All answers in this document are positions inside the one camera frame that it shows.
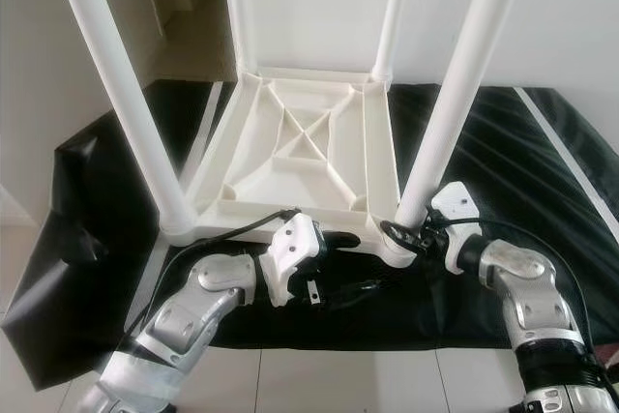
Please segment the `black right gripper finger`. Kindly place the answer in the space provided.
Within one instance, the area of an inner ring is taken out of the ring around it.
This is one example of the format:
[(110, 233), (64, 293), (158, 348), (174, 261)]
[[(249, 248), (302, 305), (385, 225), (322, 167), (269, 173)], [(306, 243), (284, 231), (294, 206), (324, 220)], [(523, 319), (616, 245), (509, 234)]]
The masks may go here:
[(419, 228), (403, 226), (393, 221), (381, 221), (377, 226), (383, 232), (385, 241), (391, 249), (403, 252), (424, 252), (424, 241), (422, 241)]

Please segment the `white plastic table top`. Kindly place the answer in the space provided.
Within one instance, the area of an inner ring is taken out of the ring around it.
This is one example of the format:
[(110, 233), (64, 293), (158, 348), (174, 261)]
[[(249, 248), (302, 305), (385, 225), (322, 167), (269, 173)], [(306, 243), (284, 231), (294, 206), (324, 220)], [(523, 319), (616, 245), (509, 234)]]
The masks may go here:
[(368, 74), (260, 67), (239, 76), (192, 178), (194, 240), (298, 209), (378, 254), (399, 202), (388, 87)]

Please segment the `white plastic table leg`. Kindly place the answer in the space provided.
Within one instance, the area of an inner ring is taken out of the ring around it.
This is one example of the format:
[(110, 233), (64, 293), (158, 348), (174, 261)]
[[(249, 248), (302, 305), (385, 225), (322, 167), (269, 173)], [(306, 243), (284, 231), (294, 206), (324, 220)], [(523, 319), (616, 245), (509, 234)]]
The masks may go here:
[(231, 50), (236, 75), (242, 76), (252, 67), (251, 47), (248, 45), (247, 11), (244, 0), (225, 0), (228, 6)]
[(424, 222), (515, 0), (470, 0), (394, 223)]
[(68, 0), (68, 3), (111, 100), (112, 111), (141, 170), (143, 183), (158, 208), (162, 235), (168, 244), (189, 245), (194, 241), (197, 214), (173, 170), (109, 3), (106, 0)]
[(374, 65), (368, 72), (368, 80), (380, 82), (386, 87), (393, 82), (393, 66), (395, 50), (397, 50), (397, 38), (399, 29), (399, 16), (402, 14), (405, 0), (386, 0), (383, 16), (383, 29), (381, 29)]

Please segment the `black tablecloth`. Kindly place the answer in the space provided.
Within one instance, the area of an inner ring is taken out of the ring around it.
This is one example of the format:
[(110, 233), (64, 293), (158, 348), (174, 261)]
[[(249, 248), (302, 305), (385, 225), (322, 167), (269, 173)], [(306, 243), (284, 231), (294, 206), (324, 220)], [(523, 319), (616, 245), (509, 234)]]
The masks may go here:
[(118, 117), (56, 151), (52, 205), (3, 324), (36, 388), (111, 365), (189, 369), (208, 345), (512, 348), (527, 391), (607, 385), (619, 343), (619, 154), (557, 91), (484, 86), (386, 264), (309, 208), (260, 208), (155, 249), (159, 213)]

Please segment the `white fabric strip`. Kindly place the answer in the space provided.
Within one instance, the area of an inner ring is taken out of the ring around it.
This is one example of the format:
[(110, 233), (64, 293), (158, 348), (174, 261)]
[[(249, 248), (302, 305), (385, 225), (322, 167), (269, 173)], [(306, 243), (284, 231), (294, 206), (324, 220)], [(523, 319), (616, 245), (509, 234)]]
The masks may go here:
[(582, 112), (552, 87), (520, 87), (574, 158), (610, 213), (619, 218), (619, 153)]
[[(202, 161), (199, 154), (192, 154), (194, 143), (196, 140), (202, 140), (203, 144), (209, 142), (220, 100), (228, 96), (231, 87), (233, 84), (229, 81), (158, 78), (143, 90), (178, 183), (186, 184), (192, 178), (194, 169), (187, 165)], [(129, 332), (135, 329), (143, 309), (155, 293), (156, 280), (166, 262), (168, 250), (169, 245), (160, 233), (147, 247), (146, 263), (127, 315)]]

